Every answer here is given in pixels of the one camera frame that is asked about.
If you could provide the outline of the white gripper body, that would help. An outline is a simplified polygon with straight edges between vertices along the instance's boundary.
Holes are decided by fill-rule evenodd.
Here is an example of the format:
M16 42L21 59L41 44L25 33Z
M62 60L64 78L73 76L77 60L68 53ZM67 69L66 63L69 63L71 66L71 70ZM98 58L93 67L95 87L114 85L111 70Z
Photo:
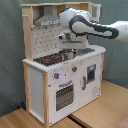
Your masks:
M87 36L76 36L74 33L61 33L58 35L61 49L86 49L88 47Z

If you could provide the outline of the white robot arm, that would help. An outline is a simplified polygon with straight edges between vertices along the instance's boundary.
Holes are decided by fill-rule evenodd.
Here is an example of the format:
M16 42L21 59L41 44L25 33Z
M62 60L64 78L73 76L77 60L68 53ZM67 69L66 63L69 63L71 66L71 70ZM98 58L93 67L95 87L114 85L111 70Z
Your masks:
M59 16L62 33L58 38L62 49L86 49L89 46L88 35L128 43L128 21L110 25L92 23L88 11L73 8L65 8Z

